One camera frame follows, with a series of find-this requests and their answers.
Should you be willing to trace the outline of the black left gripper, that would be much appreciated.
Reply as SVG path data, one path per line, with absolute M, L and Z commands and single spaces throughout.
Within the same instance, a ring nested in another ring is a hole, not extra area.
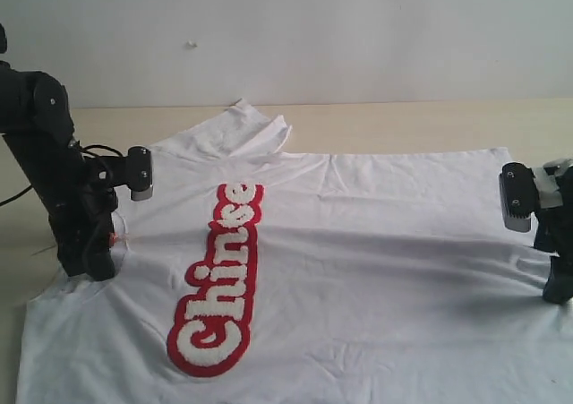
M 113 183 L 107 157 L 93 152 L 57 155 L 56 197 L 48 221 L 68 277 L 88 273 L 105 281 L 116 275 L 110 253 L 111 211 L 117 206 Z

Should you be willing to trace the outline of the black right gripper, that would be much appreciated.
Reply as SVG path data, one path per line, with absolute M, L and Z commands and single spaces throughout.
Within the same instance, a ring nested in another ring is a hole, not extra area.
M 541 249 L 555 252 L 544 285 L 545 302 L 565 305 L 573 296 L 572 276 L 572 166 L 534 168 L 538 194 L 535 216 L 543 231 Z

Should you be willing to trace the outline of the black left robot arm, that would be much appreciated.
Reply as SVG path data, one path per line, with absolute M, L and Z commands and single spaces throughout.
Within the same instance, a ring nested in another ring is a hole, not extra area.
M 75 140 L 64 85 L 3 61 L 1 135 L 47 211 L 64 272 L 96 281 L 113 278 L 112 172 L 102 159 L 87 159 Z

